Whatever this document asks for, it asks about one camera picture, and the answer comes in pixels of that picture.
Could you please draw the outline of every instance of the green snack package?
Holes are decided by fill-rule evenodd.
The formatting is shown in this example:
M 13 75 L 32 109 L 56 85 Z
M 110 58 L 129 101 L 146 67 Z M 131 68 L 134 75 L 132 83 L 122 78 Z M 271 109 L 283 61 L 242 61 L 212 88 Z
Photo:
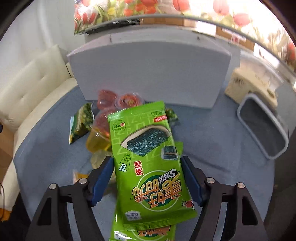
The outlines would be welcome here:
M 164 103 L 108 116 L 118 199 L 125 231 L 155 229 L 194 218 Z
M 117 202 L 109 241 L 174 241 L 176 225 L 140 231 L 124 231 L 123 219 Z
M 70 118 L 69 144 L 73 143 L 91 131 L 94 114 L 91 110 L 92 103 L 84 104 L 74 116 Z
M 172 108 L 165 108 L 165 114 L 170 125 L 174 125 L 174 123 L 179 120 L 177 114 Z

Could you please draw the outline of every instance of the sofa cushion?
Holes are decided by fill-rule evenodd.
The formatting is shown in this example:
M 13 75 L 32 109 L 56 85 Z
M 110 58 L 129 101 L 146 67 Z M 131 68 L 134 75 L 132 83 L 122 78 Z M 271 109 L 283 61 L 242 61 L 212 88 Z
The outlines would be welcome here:
M 72 90 L 77 85 L 74 78 L 70 78 L 63 82 L 58 88 L 51 92 L 39 105 L 27 116 L 27 118 L 20 125 L 15 133 L 14 153 L 26 138 L 30 130 L 36 125 L 36 123 L 45 115 L 45 113 L 66 93 Z M 17 174 L 13 161 L 11 162 L 6 175 L 3 180 L 3 187 L 5 190 L 5 209 L 11 211 L 17 196 L 20 192 L 20 188 L 17 182 Z M 0 207 L 2 207 L 3 201 L 0 197 Z
M 32 110 L 70 78 L 59 47 L 51 47 L 27 64 L 0 93 L 0 119 L 15 132 Z

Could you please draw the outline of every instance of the gray box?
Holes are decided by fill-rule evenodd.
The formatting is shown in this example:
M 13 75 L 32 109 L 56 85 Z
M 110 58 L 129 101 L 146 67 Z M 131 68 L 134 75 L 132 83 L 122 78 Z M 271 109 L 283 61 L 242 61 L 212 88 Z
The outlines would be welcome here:
M 203 34 L 148 28 L 101 36 L 68 55 L 86 100 L 99 89 L 146 101 L 213 107 L 231 54 Z

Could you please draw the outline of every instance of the black cable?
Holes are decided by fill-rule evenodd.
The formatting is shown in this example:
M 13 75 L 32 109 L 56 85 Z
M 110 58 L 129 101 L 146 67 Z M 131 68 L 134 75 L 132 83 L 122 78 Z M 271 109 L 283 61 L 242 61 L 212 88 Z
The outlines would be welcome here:
M 0 221 L 2 220 L 2 218 L 4 217 L 4 213 L 5 213 L 5 205 L 4 205 L 4 200 L 5 200 L 5 196 L 4 196 L 4 187 L 2 186 L 2 183 L 0 182 L 0 185 L 2 187 L 2 190 L 3 190 L 3 213 L 2 213 L 2 216 L 0 217 Z

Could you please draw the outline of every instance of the red tulip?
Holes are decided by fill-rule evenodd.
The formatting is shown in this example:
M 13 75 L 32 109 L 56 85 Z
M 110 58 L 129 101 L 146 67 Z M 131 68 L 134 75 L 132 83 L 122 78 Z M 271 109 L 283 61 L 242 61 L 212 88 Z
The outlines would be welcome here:
M 144 5 L 143 5 L 143 4 L 137 4 L 137 5 L 135 6 L 135 10 L 136 10 L 137 12 L 142 11 L 143 9 L 144 9 Z
M 128 9 L 125 9 L 124 10 L 124 15 L 127 16 L 127 17 L 133 15 L 133 10 L 132 9 L 129 9 L 129 8 Z
M 153 13 L 155 13 L 155 12 L 156 12 L 156 8 L 153 7 L 153 6 L 151 6 L 151 7 L 147 7 L 147 8 L 144 9 L 144 13 L 145 13 L 145 14 L 153 14 Z
M 151 7 L 157 4 L 157 0 L 141 0 L 146 7 Z
M 81 16 L 80 16 L 78 10 L 76 10 L 75 18 L 76 18 L 78 21 L 81 19 Z
M 82 15 L 82 23 L 83 23 L 83 24 L 86 24 L 87 22 L 88 22 L 87 13 L 84 13 L 84 14 Z
M 229 5 L 227 4 L 227 0 L 214 0 L 213 8 L 217 14 L 221 14 L 223 16 L 229 14 Z
M 188 0 L 173 0 L 173 5 L 177 11 L 186 12 L 190 9 Z
M 89 24 L 92 24 L 93 21 L 94 21 L 95 19 L 96 19 L 96 13 L 93 12 L 93 13 L 91 14 L 91 17 L 89 18 Z
M 296 54 L 295 54 L 295 46 L 294 46 L 294 44 L 292 42 L 288 43 L 287 52 L 290 53 L 289 54 L 289 60 L 294 61 L 295 57 L 296 57 Z
M 238 13 L 233 16 L 234 23 L 240 27 L 248 25 L 251 21 L 246 13 Z
M 89 6 L 89 2 L 90 0 L 82 0 L 82 4 L 87 7 Z

